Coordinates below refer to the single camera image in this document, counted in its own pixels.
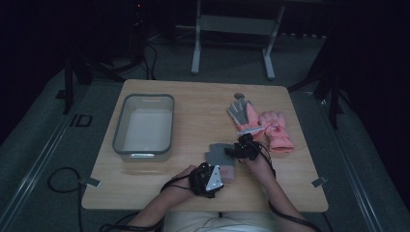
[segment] black camera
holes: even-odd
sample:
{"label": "black camera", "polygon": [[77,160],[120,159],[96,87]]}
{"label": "black camera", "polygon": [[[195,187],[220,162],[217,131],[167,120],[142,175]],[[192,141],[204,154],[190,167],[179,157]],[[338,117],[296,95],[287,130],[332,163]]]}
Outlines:
{"label": "black camera", "polygon": [[255,160],[257,155],[261,153],[261,146],[258,142],[253,141],[253,136],[246,133],[238,138],[238,142],[234,143],[235,148],[225,148],[225,153],[236,159]]}
{"label": "black camera", "polygon": [[218,165],[203,162],[190,173],[190,189],[195,195],[214,198],[215,193],[222,188]]}

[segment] white cloth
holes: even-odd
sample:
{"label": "white cloth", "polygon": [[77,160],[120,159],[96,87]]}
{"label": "white cloth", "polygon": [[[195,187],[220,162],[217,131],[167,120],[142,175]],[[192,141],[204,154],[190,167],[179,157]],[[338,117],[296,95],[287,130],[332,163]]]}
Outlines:
{"label": "white cloth", "polygon": [[169,212],[165,216],[164,232],[272,232],[277,231],[271,213]]}

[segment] rubber glove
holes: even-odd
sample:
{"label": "rubber glove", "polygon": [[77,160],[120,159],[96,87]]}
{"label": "rubber glove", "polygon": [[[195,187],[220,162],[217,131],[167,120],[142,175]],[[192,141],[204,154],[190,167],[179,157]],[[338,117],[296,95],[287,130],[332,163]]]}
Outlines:
{"label": "rubber glove", "polygon": [[[229,115],[235,122],[238,131],[259,127],[258,114],[254,110],[250,101],[245,101],[244,97],[237,98],[230,107],[227,108]],[[253,140],[259,140],[264,131],[252,132]]]}
{"label": "rubber glove", "polygon": [[259,123],[265,128],[269,139],[269,150],[274,153],[290,153],[295,146],[286,131],[286,122],[282,112],[269,111],[259,116]]}

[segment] dark floor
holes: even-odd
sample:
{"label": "dark floor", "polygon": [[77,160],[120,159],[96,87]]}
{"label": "dark floor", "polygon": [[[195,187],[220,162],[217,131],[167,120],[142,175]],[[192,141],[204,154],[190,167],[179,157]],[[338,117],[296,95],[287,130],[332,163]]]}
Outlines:
{"label": "dark floor", "polygon": [[[325,39],[281,36],[272,60],[277,78],[268,80],[257,47],[214,45],[208,35],[202,45],[200,72],[190,74],[193,53],[191,29],[181,29],[176,43],[153,37],[145,54],[158,81],[201,81],[289,87],[304,79]],[[127,60],[116,60],[117,66]],[[146,78],[142,64],[123,72],[124,78]],[[57,168],[70,166],[81,176],[91,174],[96,156],[121,91],[116,83],[94,73],[91,86],[74,85],[75,104],[63,115],[64,101],[55,94],[64,88],[64,72],[45,87],[21,123],[0,148],[1,231],[76,231],[76,192],[51,191],[46,180]],[[323,231],[408,231],[410,217],[380,161],[360,119],[345,102],[337,115],[338,130],[328,120],[328,106],[311,92],[316,83],[291,94],[307,144],[319,176],[325,177],[329,210],[305,214]],[[72,127],[74,115],[90,115],[88,128]],[[75,187],[75,177],[57,181]],[[82,210],[84,231],[98,231],[128,212]]]}

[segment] black cable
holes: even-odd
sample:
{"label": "black cable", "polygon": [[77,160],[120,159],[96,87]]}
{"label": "black cable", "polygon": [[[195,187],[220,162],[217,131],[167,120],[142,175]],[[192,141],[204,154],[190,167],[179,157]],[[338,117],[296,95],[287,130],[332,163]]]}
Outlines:
{"label": "black cable", "polygon": [[153,46],[149,45],[148,43],[144,43],[144,45],[150,47],[154,51],[154,54],[155,54],[154,55],[154,61],[153,61],[153,64],[152,64],[151,68],[149,68],[149,66],[148,66],[148,62],[147,62],[147,59],[146,59],[145,55],[143,56],[145,67],[147,68],[147,71],[146,71],[147,72],[147,80],[150,79],[150,78],[152,80],[156,80],[156,78],[154,76],[154,68],[155,68],[155,65],[157,63],[157,56],[158,56],[157,50]]}
{"label": "black cable", "polygon": [[91,58],[88,58],[85,55],[82,55],[81,53],[78,53],[79,57],[84,61],[84,63],[89,64],[90,66],[92,66],[95,70],[100,71],[104,74],[106,74],[107,76],[111,77],[113,80],[117,81],[117,82],[124,82],[126,81],[126,79],[124,79],[123,77],[117,75],[116,73],[112,72],[111,70],[107,69],[106,67],[104,67],[102,64],[94,61]]}
{"label": "black cable", "polygon": [[[130,1],[130,0],[128,1],[128,7],[131,11],[131,17],[133,17],[135,23],[141,23],[144,26],[144,28],[141,29],[141,31],[144,31],[146,22],[137,13],[136,6],[134,6],[131,2],[132,1]],[[96,15],[97,15],[97,18],[98,18],[98,22],[99,22],[99,24],[102,28],[102,35],[105,38],[105,40],[108,41],[108,36],[106,35],[105,30],[103,30],[103,20],[102,20],[102,17],[101,17],[101,11],[98,8],[97,2],[95,0],[94,0],[94,7],[95,7],[95,10],[96,10]],[[126,51],[126,56],[127,57],[130,54],[131,44],[132,44],[132,33],[130,34],[129,49],[127,49],[127,51]],[[124,65],[122,67],[112,68],[112,69],[109,69],[109,68],[106,68],[106,67],[100,65],[100,64],[98,64],[98,62],[91,62],[90,59],[87,59],[88,60],[87,63],[89,63],[90,68],[92,68],[96,71],[100,71],[100,72],[108,75],[109,77],[113,78],[115,81],[124,82],[125,79],[122,78],[121,76],[118,76],[117,73],[122,73],[122,72],[128,71],[132,68],[137,68],[139,63],[141,62],[141,60],[135,59],[135,57],[137,57],[137,55],[134,55],[134,56],[130,57],[131,61],[130,61],[129,64]]]}
{"label": "black cable", "polygon": [[297,218],[297,217],[292,217],[292,216],[285,215],[285,214],[279,212],[279,211],[272,205],[272,203],[271,203],[269,200],[268,200],[268,204],[269,204],[269,208],[271,209],[271,211],[274,212],[274,213],[275,213],[276,215],[278,215],[279,217],[285,218],[285,219],[288,219],[288,220],[291,220],[291,221],[293,221],[293,222],[302,224],[302,225],[307,226],[307,227],[310,227],[310,228],[314,229],[314,230],[317,231],[317,232],[321,232],[320,228],[317,227],[315,224],[313,224],[313,223],[311,223],[311,222],[308,222],[307,220],[303,220],[303,219],[300,219],[300,218]]}
{"label": "black cable", "polygon": [[329,221],[328,217],[326,216],[325,212],[322,213],[323,218],[325,218],[326,223],[328,224],[329,229],[331,230],[331,232],[334,232],[333,227],[331,225],[331,222]]}
{"label": "black cable", "polygon": [[136,216],[136,215],[138,215],[138,213],[139,212],[136,212],[136,213],[129,214],[125,217],[122,217],[115,224],[106,223],[106,224],[102,225],[102,227],[100,228],[100,232],[109,232],[109,231],[114,230],[114,229],[119,229],[119,230],[122,230],[122,231],[154,231],[154,230],[160,228],[163,224],[163,218],[159,222],[157,222],[156,224],[154,224],[152,226],[147,226],[147,227],[120,224],[121,221],[124,220],[125,218],[129,218],[131,216]]}
{"label": "black cable", "polygon": [[[57,189],[57,188],[55,188],[55,187],[51,184],[52,178],[53,178],[58,172],[60,172],[60,171],[62,171],[62,170],[70,170],[70,171],[72,171],[72,172],[75,174],[76,179],[77,179],[77,187],[76,187],[76,188],[71,188],[71,189]],[[58,192],[58,193],[70,193],[70,192],[77,191],[77,193],[78,193],[78,201],[77,201],[78,227],[79,227],[79,231],[82,232],[82,231],[83,231],[83,228],[82,228],[82,216],[81,216],[81,183],[80,183],[79,181],[80,181],[80,177],[79,177],[78,172],[77,172],[75,169],[73,169],[73,168],[71,168],[71,167],[60,167],[60,168],[58,168],[57,170],[55,170],[53,173],[51,173],[51,175],[48,177],[48,179],[47,179],[47,185],[48,185],[48,187],[49,187],[52,191],[55,191],[55,192]]]}
{"label": "black cable", "polygon": [[170,186],[178,187],[178,188],[181,188],[181,189],[190,189],[190,188],[185,188],[185,187],[180,187],[180,186],[172,185],[173,183],[175,183],[175,182],[177,182],[177,181],[179,181],[179,180],[185,179],[185,178],[187,178],[187,177],[189,177],[189,176],[190,176],[190,174],[185,175],[185,176],[182,176],[182,177],[177,177],[177,178],[171,179],[170,181],[168,181],[167,183],[165,183],[165,185],[163,185],[163,187],[161,188],[161,191],[160,191],[160,192],[164,191],[166,188],[168,188],[168,187],[170,187]]}

